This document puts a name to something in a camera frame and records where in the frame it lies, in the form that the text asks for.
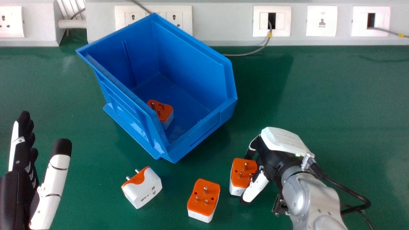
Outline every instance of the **robotic hand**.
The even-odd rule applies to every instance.
[[[289,215],[294,230],[346,230],[341,214],[371,205],[365,197],[328,178],[315,162],[314,154],[294,133],[267,127],[250,143],[244,158],[252,160],[256,152],[258,169],[241,194],[240,203],[250,204],[270,181],[274,181],[279,194],[272,212],[276,216]],[[358,197],[365,205],[341,212],[337,192],[320,179]]]
[[[38,156],[32,148],[34,123],[27,111],[14,122],[8,172],[0,178],[0,230],[47,230],[60,203],[72,144],[55,141],[42,185],[39,186],[34,163]]]

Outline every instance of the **gray cable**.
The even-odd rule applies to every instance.
[[[152,12],[150,12],[147,8],[145,8],[144,6],[142,6],[141,4],[139,4],[137,1],[135,1],[135,0],[128,0],[128,1],[135,3],[135,5],[137,5],[137,6],[139,6],[140,8],[142,8],[142,10],[144,10],[146,13],[152,14]]]
[[[82,13],[82,12],[84,12],[84,11],[85,11],[85,8],[82,9],[82,10],[80,10],[80,11],[78,11],[78,12],[76,12],[73,16],[71,16],[70,20],[74,19],[75,16],[79,15],[80,13]]]
[[[226,56],[226,57],[242,57],[242,56],[248,56],[248,55],[252,55],[252,54],[260,52],[262,49],[264,49],[267,46],[267,44],[268,44],[268,42],[270,41],[270,38],[271,38],[272,27],[273,26],[271,25],[270,21],[268,21],[268,25],[270,26],[270,31],[269,31],[269,34],[267,35],[267,41],[265,42],[265,44],[262,47],[254,50],[254,51],[244,53],[244,54],[222,54],[222,55]]]
[[[398,34],[398,33],[392,32],[392,31],[387,30],[387,29],[381,29],[381,28],[376,28],[376,27],[368,27],[368,29],[374,29],[374,30],[383,31],[383,32],[386,32],[386,33],[388,33],[388,34],[393,34],[393,35],[396,35],[396,36],[402,37],[402,38],[409,38],[408,35]]]

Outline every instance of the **blue plastic bin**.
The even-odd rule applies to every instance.
[[[155,159],[176,163],[233,115],[229,59],[157,14],[77,50],[112,117]],[[167,130],[146,102],[173,106]]]

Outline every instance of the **black and white robotic hand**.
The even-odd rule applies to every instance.
[[[0,230],[47,230],[54,219],[67,177],[72,144],[55,141],[43,182],[34,165],[34,123],[27,111],[14,122],[8,172],[0,178]]]
[[[294,230],[346,230],[342,215],[368,208],[370,201],[330,179],[315,161],[315,156],[300,137],[287,130],[267,127],[249,145],[245,159],[257,155],[257,171],[241,194],[240,202],[250,204],[267,186],[279,189],[272,212],[290,216]],[[326,180],[359,198],[365,204],[341,211],[338,193]]]

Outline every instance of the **green tabletop surface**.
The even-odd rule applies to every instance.
[[[73,144],[51,229],[292,230],[289,217],[271,212],[275,184],[247,207],[229,194],[232,160],[243,157],[267,126],[298,134],[330,177],[367,196],[372,206],[365,212],[375,229],[409,228],[408,46],[267,47],[231,58],[238,94],[233,117],[172,164],[154,160],[102,110],[95,75],[75,53],[85,44],[85,32],[72,30],[60,47],[0,48],[1,175],[22,110],[34,120],[40,180],[54,140]],[[223,53],[254,48],[215,47]],[[163,189],[137,210],[121,185],[145,166],[161,178]],[[210,223],[187,215],[198,178],[221,186]],[[337,191],[341,202],[360,204]],[[350,230],[369,229],[358,213],[343,219]]]

